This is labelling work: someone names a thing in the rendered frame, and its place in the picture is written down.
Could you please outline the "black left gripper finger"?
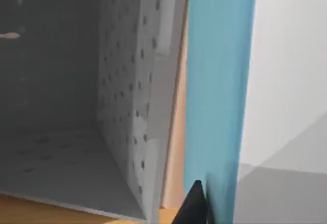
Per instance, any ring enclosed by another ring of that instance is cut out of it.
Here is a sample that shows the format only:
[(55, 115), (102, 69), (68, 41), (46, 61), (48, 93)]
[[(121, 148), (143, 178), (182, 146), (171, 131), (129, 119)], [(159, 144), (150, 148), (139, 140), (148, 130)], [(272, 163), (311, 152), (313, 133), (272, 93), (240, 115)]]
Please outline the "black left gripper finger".
[(196, 180), (171, 224), (206, 224), (207, 203), (202, 183)]

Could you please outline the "light blue book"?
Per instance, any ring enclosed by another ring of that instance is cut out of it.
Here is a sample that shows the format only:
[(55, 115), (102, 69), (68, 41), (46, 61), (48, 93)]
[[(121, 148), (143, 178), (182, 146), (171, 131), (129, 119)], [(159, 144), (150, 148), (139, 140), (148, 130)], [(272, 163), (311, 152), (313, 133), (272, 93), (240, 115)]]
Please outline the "light blue book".
[(184, 189), (233, 224), (255, 0), (189, 0)]

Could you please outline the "grey pierced drawer inside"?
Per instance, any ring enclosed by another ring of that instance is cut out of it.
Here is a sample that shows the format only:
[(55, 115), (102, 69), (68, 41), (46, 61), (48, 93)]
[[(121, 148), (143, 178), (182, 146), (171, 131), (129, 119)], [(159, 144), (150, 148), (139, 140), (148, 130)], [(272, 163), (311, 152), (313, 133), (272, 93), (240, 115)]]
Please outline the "grey pierced drawer inside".
[(0, 0), (0, 194), (159, 220), (185, 0)]

